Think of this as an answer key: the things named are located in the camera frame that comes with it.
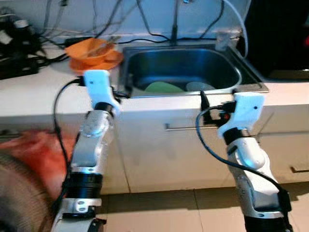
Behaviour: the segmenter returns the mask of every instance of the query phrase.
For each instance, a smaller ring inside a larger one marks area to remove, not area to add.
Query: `white countertop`
[[[57,92],[74,77],[65,61],[42,68],[35,75],[0,80],[0,117],[50,115]],[[112,82],[117,77],[118,68],[111,71]],[[309,82],[263,81],[269,89],[265,105],[309,104]],[[211,105],[232,99],[230,94],[208,97]],[[200,108],[199,96],[124,99],[122,103],[123,111],[192,108]],[[88,110],[91,110],[91,104],[85,87],[71,86],[59,100],[59,113],[84,114]]]

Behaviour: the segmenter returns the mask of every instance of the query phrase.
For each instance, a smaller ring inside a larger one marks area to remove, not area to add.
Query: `cabinet handle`
[[[208,124],[204,127],[199,127],[200,129],[216,129],[217,126],[215,124]],[[196,130],[196,127],[170,127],[169,123],[165,124],[165,131],[193,131]]]
[[[292,173],[309,173],[309,170],[296,170],[294,167],[291,167]]]

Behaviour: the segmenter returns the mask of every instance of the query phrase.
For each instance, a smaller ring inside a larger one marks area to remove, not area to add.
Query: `white wall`
[[[96,1],[98,12],[97,22],[98,25],[102,25],[107,22],[116,0]],[[241,15],[245,15],[248,1],[231,0]],[[16,14],[28,19],[36,29],[41,29],[44,21],[46,2],[46,0],[0,1],[0,7],[8,6],[13,8]],[[59,9],[59,2],[60,0],[53,0],[50,26],[54,24]],[[135,4],[136,0],[123,0],[122,6],[117,12],[114,21],[119,21]],[[181,3],[179,11],[179,34],[194,36],[201,33],[219,14],[220,4],[220,0],[193,0],[190,4]],[[169,36],[173,21],[174,0],[142,0],[142,6],[151,30]],[[59,27],[70,30],[91,29],[92,18],[92,0],[69,0],[69,5],[65,8]],[[106,33],[115,30],[117,27],[118,25],[114,25]],[[225,5],[225,13],[222,19],[212,28],[212,31],[239,28],[237,18],[230,8]],[[146,30],[137,7],[134,8],[118,30],[118,33],[145,32]]]

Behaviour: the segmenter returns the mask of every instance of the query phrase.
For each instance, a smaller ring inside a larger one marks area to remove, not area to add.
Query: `sink basin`
[[[236,56],[232,56],[232,51],[217,52],[213,45],[128,47],[124,49],[124,55],[120,85],[131,97],[199,94],[188,91],[186,86],[190,82],[211,86],[206,93],[230,93],[248,82],[250,76]],[[265,91],[254,77],[250,79],[251,89]],[[151,83],[158,81],[172,84],[183,92],[145,91]]]

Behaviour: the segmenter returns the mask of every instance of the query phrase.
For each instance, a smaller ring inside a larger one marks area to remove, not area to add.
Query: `orange plate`
[[[92,49],[99,48],[103,44],[106,43],[106,40],[90,38],[87,40],[83,40],[79,43],[73,44],[70,47],[65,49],[66,54],[80,62],[83,62],[87,65],[98,65],[102,62],[102,58],[107,56],[110,52],[113,51],[115,45],[113,44],[108,52],[104,52],[102,55],[94,56],[94,57],[84,57],[87,52]]]
[[[98,65],[87,65],[80,62],[79,60],[71,59],[70,68],[78,75],[83,75],[86,70],[109,70],[116,67],[124,58],[124,55],[120,52],[113,51],[109,55],[110,60],[105,61],[101,59],[101,64]]]

